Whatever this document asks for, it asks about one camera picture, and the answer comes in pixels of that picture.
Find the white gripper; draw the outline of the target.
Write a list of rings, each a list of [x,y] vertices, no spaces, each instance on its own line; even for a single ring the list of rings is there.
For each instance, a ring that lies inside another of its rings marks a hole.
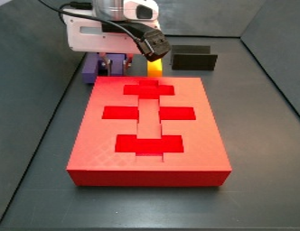
[[[72,14],[93,16],[93,10],[67,9],[64,11]],[[159,30],[156,11],[150,19],[138,18],[132,16],[132,13],[124,13],[124,16],[128,16],[124,21],[116,21],[114,23],[124,23],[124,25],[139,27],[144,25],[144,29]],[[110,24],[71,15],[64,15],[63,21],[67,26],[69,48],[73,51],[99,52],[99,74],[110,74],[111,61],[111,75],[122,76],[126,60],[126,55],[122,53],[142,54],[130,35],[119,28],[114,28]]]

